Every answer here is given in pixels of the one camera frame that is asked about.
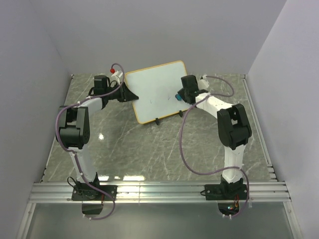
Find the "blue whiteboard eraser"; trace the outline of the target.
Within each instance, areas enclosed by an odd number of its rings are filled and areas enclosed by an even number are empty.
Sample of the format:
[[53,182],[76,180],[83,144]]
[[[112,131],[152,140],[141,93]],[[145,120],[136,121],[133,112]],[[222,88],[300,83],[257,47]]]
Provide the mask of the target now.
[[176,98],[178,101],[181,101],[181,100],[182,100],[182,97],[181,97],[179,94],[176,94],[176,95],[175,95],[175,98]]

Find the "yellow framed whiteboard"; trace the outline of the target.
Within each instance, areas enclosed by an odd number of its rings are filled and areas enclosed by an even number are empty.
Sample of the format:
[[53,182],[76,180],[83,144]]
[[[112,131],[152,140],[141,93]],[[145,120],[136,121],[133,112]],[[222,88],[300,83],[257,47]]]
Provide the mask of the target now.
[[181,77],[186,75],[185,64],[180,60],[127,72],[125,83],[139,97],[132,103],[138,123],[146,124],[187,110],[190,105],[175,97],[182,88]]

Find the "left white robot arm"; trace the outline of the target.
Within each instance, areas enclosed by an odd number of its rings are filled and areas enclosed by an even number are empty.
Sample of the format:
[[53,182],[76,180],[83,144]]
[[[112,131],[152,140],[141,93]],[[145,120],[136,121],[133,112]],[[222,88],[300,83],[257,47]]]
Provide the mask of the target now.
[[131,92],[125,83],[122,71],[107,77],[94,77],[94,86],[88,96],[69,106],[61,106],[55,122],[56,140],[66,151],[76,170],[75,190],[83,190],[89,200],[96,200],[101,194],[98,173],[92,164],[88,149],[90,140],[90,116],[103,110],[112,100],[129,102],[139,97]]

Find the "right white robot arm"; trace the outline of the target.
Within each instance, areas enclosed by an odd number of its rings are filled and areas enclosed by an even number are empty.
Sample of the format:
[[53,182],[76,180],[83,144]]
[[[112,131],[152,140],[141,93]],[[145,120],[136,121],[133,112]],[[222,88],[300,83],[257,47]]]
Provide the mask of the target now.
[[243,199],[249,193],[249,182],[242,166],[245,147],[252,136],[251,126],[242,104],[227,103],[220,99],[226,94],[207,90],[208,77],[203,75],[200,80],[194,75],[182,77],[182,88],[175,97],[188,103],[191,109],[203,110],[217,120],[218,137],[224,146],[224,167],[219,170],[221,182],[206,186],[205,194],[214,200],[231,200],[236,196]]

